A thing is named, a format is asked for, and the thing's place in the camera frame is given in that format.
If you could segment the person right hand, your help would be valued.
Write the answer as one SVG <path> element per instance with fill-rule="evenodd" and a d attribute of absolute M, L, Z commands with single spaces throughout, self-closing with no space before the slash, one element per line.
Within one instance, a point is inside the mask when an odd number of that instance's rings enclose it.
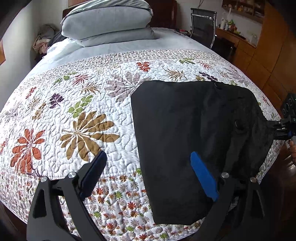
<path fill-rule="evenodd" d="M 293 141 L 290 141 L 290 154 L 291 154 L 293 163 L 296 165 L 296 144 Z"/>

